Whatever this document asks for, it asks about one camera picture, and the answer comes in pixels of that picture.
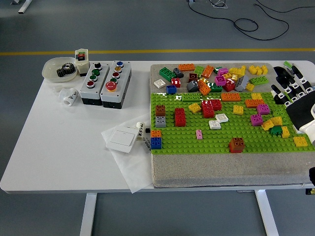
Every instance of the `green lego brick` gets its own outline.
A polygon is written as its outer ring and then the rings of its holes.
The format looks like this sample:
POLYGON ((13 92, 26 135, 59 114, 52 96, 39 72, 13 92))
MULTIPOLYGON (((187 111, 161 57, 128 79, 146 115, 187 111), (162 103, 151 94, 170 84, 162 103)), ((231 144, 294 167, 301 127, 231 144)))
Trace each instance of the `green lego brick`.
POLYGON ((250 79, 250 82, 255 86, 269 83, 268 79, 265 76, 259 76, 259 77, 252 78, 252 79, 250 79))
MULTIPOLYGON (((220 130, 211 130, 209 120, 215 118, 203 118, 202 113, 193 114, 188 106, 189 102, 182 102, 187 94, 198 94, 198 98, 205 100, 220 99, 220 93, 209 93, 206 97, 200 93, 182 93, 175 95, 166 95, 164 93, 151 94, 151 129, 155 128, 155 105, 165 105, 166 109, 166 127, 159 128, 162 132, 162 149, 151 150, 153 154, 207 154, 207 153, 229 153, 228 144, 232 138, 243 138, 246 144, 243 153, 262 153, 262 152, 302 152, 315 151, 309 138, 305 134, 295 134, 292 122, 288 119, 287 128, 290 137, 272 135, 269 131, 264 131, 261 126, 252 126, 251 115, 257 114, 255 108, 246 108, 245 99, 251 99, 251 93, 240 93, 240 102, 221 102, 222 110, 215 111, 215 114, 224 113, 229 121, 221 123, 220 130), (233 106, 243 106, 244 114, 242 116, 233 114, 233 106), (186 114, 186 126, 175 127, 174 110, 177 107, 183 107, 186 114), (202 140, 197 140, 196 130, 202 130, 202 140), (307 147, 296 147, 293 137, 305 137, 307 147)), ((273 114, 276 116, 286 117, 284 105, 277 105, 269 92, 260 93, 264 102, 268 104, 273 114)), ((273 117, 272 114, 262 115, 264 120, 273 117)))
POLYGON ((182 102, 200 102, 201 93, 182 93, 182 102))
POLYGON ((201 74, 202 74, 202 72, 203 72, 204 69, 205 69, 205 68, 204 68, 203 66, 200 66, 200 65, 196 66, 196 68, 195 68, 195 70, 194 70, 194 73, 197 74, 198 78, 201 77, 201 74))
POLYGON ((222 86, 217 86, 216 83, 209 83, 208 86, 210 87, 210 92, 222 92, 222 86))
POLYGON ((216 68, 213 70, 213 72, 215 72, 215 73, 217 74, 218 71, 219 71, 221 68, 222 68, 222 66, 218 66, 218 67, 216 67, 216 68))
POLYGON ((281 135, 283 133, 281 126, 274 126, 270 129, 272 135, 281 135))
POLYGON ((171 82, 172 78, 176 78, 176 74, 167 69, 166 67, 159 70, 159 74, 169 82, 171 82))

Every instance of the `red lego brick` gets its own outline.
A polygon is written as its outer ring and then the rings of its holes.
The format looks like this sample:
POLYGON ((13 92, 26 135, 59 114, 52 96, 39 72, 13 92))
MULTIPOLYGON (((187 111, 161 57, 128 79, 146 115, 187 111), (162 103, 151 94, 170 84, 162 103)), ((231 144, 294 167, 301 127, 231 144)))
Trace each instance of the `red lego brick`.
POLYGON ((220 99, 210 99, 209 101, 210 101, 214 111, 221 111, 222 110, 222 104, 221 104, 220 99))
POLYGON ((175 126, 176 127, 184 127, 186 126, 186 116, 185 110, 183 108, 175 108, 175 126))
POLYGON ((177 88, 181 87, 181 81, 179 78, 172 78, 171 83, 172 83, 172 85, 174 85, 177 88))
POLYGON ((224 88, 225 91, 230 92, 235 89, 235 82, 231 79, 227 79, 226 84, 222 86, 222 88, 224 88))
POLYGON ((215 117, 214 109, 210 101, 201 102, 201 110, 204 118, 213 118, 215 117))

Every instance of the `orange lego brick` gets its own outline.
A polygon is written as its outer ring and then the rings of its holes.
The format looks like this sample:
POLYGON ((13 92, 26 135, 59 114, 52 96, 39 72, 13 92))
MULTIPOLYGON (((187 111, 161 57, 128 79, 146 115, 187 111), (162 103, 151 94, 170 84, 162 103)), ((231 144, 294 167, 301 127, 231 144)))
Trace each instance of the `orange lego brick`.
POLYGON ((194 64, 179 64, 178 68, 181 71, 194 71, 195 70, 195 65, 194 64))
POLYGON ((203 80, 198 80, 198 88, 204 96, 206 96, 211 91, 209 86, 207 86, 203 80))
POLYGON ((238 93, 221 93, 222 102, 239 102, 241 101, 241 97, 238 93))
POLYGON ((209 79, 210 75, 211 75, 211 73, 213 72, 214 69, 215 68, 213 66, 207 65, 206 68, 204 69, 204 71, 202 72, 201 76, 204 77, 204 78, 209 79))
POLYGON ((246 99, 245 105, 247 108, 256 108, 259 104, 265 104, 262 99, 246 99))
POLYGON ((162 133, 160 130, 151 130, 151 138, 160 138, 162 133))

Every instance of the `yellow lego brick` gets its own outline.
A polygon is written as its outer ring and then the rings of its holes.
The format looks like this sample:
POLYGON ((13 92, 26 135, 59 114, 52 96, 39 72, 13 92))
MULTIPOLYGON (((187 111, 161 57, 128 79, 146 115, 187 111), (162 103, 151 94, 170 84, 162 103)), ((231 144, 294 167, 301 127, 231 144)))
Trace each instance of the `yellow lego brick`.
POLYGON ((270 120, 274 125, 282 125, 282 117, 272 117, 270 120))
POLYGON ((274 124, 272 123, 272 121, 271 121, 270 119, 267 120, 266 122, 264 122, 264 123, 262 124, 262 128, 263 128, 265 131, 271 129, 272 127, 274 127, 274 124))
POLYGON ((251 83, 247 83, 245 90, 252 92, 254 90, 255 85, 251 84, 251 83))
POLYGON ((200 78, 205 84, 207 84, 209 81, 207 81, 205 78, 200 78))
POLYGON ((225 79, 229 79, 232 78, 232 75, 230 73, 226 73, 224 75, 222 75, 225 79))
POLYGON ((263 66, 261 67, 261 69, 262 69, 262 74, 263 74, 263 75, 266 75, 266 74, 268 73, 268 69, 267 69, 267 67, 266 67, 265 65, 263 65, 263 66))
POLYGON ((304 137, 293 137, 293 141, 297 148, 308 146, 306 139, 304 137))
POLYGON ((259 66, 256 66, 256 75, 261 75, 262 74, 262 69, 259 66))
POLYGON ((231 80, 233 80, 234 82, 237 82, 237 80, 238 80, 238 79, 237 79, 237 75, 236 75, 236 74, 233 74, 231 80))
POLYGON ((239 68, 231 68, 231 69, 228 70, 228 72, 229 72, 230 74, 236 74, 238 77, 243 76, 243 75, 242 75, 242 70, 239 69, 239 68))
POLYGON ((287 129, 287 127, 286 126, 282 126, 281 129, 282 129, 282 137, 284 139, 288 138, 290 136, 290 132, 287 129))
POLYGON ((259 100, 263 100, 262 99, 262 97, 261 97, 261 95, 260 95, 260 93, 252 93, 251 94, 251 96, 252 96, 252 99, 259 99, 259 100))
POLYGON ((255 74, 257 73, 257 68, 254 67, 253 65, 251 65, 251 66, 248 68, 248 70, 250 71, 250 73, 251 73, 252 75, 255 75, 255 74))
POLYGON ((246 66, 242 65, 241 72, 242 72, 242 76, 244 76, 246 72, 246 66))
POLYGON ((238 106, 238 105, 234 105, 233 106, 233 114, 236 114, 236 115, 244 114, 244 107, 238 106))
POLYGON ((199 107, 199 105, 197 103, 193 103, 193 104, 189 105, 188 108, 194 114, 201 111, 201 107, 199 107))

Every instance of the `blue lego brick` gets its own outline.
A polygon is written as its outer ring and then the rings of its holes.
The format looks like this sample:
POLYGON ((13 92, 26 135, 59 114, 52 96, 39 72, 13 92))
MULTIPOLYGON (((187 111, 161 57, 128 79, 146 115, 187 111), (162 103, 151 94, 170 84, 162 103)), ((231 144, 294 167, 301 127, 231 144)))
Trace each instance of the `blue lego brick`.
POLYGON ((162 138, 151 138, 151 150, 162 149, 162 138))
POLYGON ((168 85, 166 86, 166 93, 168 94, 175 94, 177 92, 177 88, 175 85, 168 85))

